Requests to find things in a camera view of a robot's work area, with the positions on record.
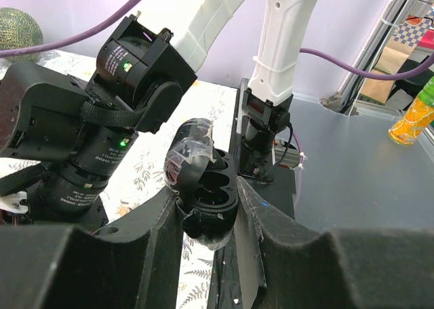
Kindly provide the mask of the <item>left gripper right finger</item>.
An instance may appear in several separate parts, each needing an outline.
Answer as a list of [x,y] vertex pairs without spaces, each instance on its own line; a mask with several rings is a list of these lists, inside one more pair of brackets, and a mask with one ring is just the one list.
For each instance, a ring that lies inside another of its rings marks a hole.
[[237,181],[235,240],[244,308],[432,308],[433,233],[318,233]]

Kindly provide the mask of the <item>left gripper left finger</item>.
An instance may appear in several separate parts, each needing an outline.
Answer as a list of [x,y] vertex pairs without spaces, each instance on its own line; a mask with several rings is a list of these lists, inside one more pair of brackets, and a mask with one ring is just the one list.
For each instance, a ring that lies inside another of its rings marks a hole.
[[2,226],[1,307],[175,308],[181,251],[169,188],[93,233]]

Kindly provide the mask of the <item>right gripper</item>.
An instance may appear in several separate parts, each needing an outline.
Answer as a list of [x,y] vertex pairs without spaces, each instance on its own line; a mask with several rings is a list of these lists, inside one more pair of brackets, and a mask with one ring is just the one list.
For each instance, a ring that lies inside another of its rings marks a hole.
[[79,218],[95,207],[138,138],[132,114],[99,85],[32,62],[1,80],[1,156],[33,165],[1,179],[31,213]]

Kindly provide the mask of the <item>black earbud charging case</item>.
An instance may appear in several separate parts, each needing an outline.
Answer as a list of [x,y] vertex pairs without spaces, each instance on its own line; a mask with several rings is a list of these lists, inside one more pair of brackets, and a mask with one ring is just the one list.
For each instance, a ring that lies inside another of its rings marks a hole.
[[176,194],[184,232],[211,251],[229,241],[238,211],[233,157],[214,146],[213,122],[185,121],[165,156],[165,184]]

